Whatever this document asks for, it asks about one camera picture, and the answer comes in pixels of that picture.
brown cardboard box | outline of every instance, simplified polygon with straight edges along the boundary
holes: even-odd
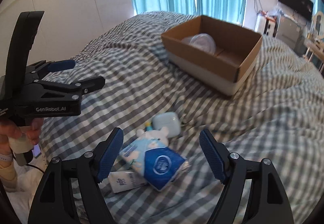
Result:
[[[214,55],[181,42],[199,33],[214,39]],[[260,34],[207,16],[173,27],[161,38],[170,61],[226,95],[235,94],[251,73],[262,44]]]

tissue pack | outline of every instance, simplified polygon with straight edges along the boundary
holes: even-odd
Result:
[[[168,129],[137,131],[138,138],[119,154],[156,190],[161,191],[186,165],[186,159],[167,147]]]

hand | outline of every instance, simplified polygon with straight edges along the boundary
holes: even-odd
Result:
[[[39,142],[39,135],[41,134],[41,127],[43,125],[43,118],[35,118],[31,123],[31,129],[26,132],[27,137],[33,145],[37,145]],[[0,119],[0,153],[11,152],[8,137],[20,138],[22,132],[14,122],[8,119]]]

black screen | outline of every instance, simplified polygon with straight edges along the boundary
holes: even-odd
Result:
[[[308,21],[312,20],[314,4],[310,0],[279,0],[279,2],[295,10]]]

bed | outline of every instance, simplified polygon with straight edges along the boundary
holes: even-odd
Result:
[[[215,180],[199,145],[208,128],[229,151],[245,159],[273,161],[286,189],[296,224],[312,212],[324,192],[324,81],[283,42],[264,37],[258,61],[239,91],[224,97],[168,61],[160,34],[193,16],[168,12],[137,15],[86,45],[72,70],[49,81],[70,83],[101,75],[105,87],[82,101],[78,117],[45,120],[40,146],[48,160],[73,159],[105,140],[114,127],[124,146],[155,114],[174,111],[182,131],[170,147],[191,167],[161,193],[150,186],[114,194],[100,184],[118,223],[206,223],[223,186]],[[117,158],[112,171],[128,167]],[[247,204],[246,182],[235,223]],[[77,181],[72,182],[78,214],[86,218]]]

